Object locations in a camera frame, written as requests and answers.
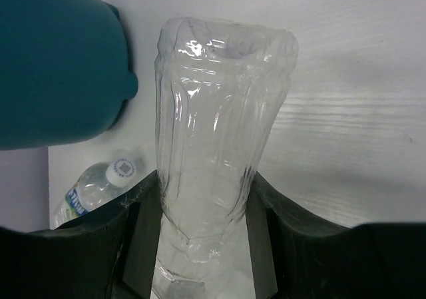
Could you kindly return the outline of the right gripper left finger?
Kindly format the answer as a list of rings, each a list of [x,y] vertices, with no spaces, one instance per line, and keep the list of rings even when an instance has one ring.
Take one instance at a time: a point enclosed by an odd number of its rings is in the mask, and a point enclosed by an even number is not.
[[[150,298],[162,208],[150,173],[54,230],[1,229],[2,298]]]

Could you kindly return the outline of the large crushed clear bottle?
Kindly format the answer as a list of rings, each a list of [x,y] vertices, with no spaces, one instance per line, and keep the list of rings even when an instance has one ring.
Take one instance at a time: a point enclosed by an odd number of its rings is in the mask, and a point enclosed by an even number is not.
[[[298,60],[285,29],[174,17],[155,60],[162,218],[152,289],[213,298]]]

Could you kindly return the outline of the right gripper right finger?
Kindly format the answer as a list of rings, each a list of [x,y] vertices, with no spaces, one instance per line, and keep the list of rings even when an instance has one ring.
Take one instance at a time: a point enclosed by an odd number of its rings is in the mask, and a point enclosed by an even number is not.
[[[257,298],[424,298],[425,224],[340,226],[248,172],[246,225]]]

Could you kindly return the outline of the green label water bottle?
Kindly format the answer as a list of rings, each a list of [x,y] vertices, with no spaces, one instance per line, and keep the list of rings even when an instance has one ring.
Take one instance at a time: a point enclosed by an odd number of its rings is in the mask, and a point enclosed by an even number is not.
[[[140,179],[142,166],[142,158],[133,153],[88,167],[53,211],[51,228],[86,215],[128,192]]]

